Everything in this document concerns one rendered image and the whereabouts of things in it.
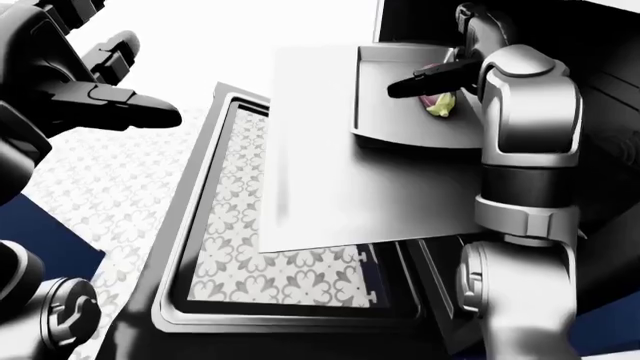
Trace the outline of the purple eggplant with green stem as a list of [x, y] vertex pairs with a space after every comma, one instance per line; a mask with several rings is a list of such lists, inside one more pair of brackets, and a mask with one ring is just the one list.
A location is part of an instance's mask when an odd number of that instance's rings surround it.
[[454, 92], [439, 95], [421, 95], [419, 100], [427, 113], [441, 118], [448, 118], [456, 105]]

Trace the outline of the flat grey oven rack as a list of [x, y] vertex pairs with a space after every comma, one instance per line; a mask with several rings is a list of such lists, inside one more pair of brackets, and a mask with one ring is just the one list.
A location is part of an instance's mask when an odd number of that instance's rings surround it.
[[404, 146], [352, 133], [361, 46], [276, 54], [260, 251], [479, 231], [480, 148]]

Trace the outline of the black oven body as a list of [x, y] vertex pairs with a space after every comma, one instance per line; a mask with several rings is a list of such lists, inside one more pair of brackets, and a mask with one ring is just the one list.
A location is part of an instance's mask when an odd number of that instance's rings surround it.
[[375, 40], [457, 47], [456, 8], [505, 14], [570, 68], [585, 99], [578, 317], [583, 356], [640, 350], [640, 14], [591, 0], [379, 0]]

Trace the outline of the grey oven tray rack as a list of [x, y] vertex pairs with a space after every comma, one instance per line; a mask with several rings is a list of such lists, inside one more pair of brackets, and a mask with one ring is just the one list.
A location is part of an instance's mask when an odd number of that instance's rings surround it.
[[455, 92], [455, 106], [446, 118], [428, 113], [418, 98], [387, 95], [387, 86], [411, 77], [413, 71], [452, 60], [451, 48], [436, 45], [378, 43], [359, 47], [352, 133], [404, 146], [479, 149], [479, 104], [464, 90]]

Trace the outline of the oven door with glass window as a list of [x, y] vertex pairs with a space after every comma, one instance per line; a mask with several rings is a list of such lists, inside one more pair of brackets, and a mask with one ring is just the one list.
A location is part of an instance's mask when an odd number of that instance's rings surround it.
[[218, 83], [151, 318], [168, 333], [398, 332], [428, 320], [412, 242], [258, 251], [269, 101]]

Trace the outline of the navy blue cabinet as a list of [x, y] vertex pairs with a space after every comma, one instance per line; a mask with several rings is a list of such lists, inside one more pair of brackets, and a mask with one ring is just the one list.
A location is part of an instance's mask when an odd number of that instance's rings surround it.
[[22, 245], [44, 263], [46, 280], [90, 281], [105, 252], [94, 248], [23, 194], [0, 206], [0, 239]]

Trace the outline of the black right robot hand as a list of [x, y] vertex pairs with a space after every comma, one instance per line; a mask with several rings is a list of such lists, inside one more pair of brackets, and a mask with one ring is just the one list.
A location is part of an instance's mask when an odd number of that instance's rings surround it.
[[466, 2], [458, 5], [455, 18], [464, 44], [454, 48], [453, 60], [416, 70], [413, 77], [390, 84], [387, 87], [390, 98], [439, 95], [459, 89], [477, 95], [484, 60], [517, 43], [516, 27], [501, 11]]

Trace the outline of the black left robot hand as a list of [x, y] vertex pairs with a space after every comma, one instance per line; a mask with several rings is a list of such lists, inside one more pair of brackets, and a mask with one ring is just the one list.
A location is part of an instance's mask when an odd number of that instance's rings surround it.
[[172, 104], [118, 86], [140, 51], [131, 31], [79, 56], [53, 0], [0, 5], [0, 139], [39, 148], [74, 128], [174, 128]]

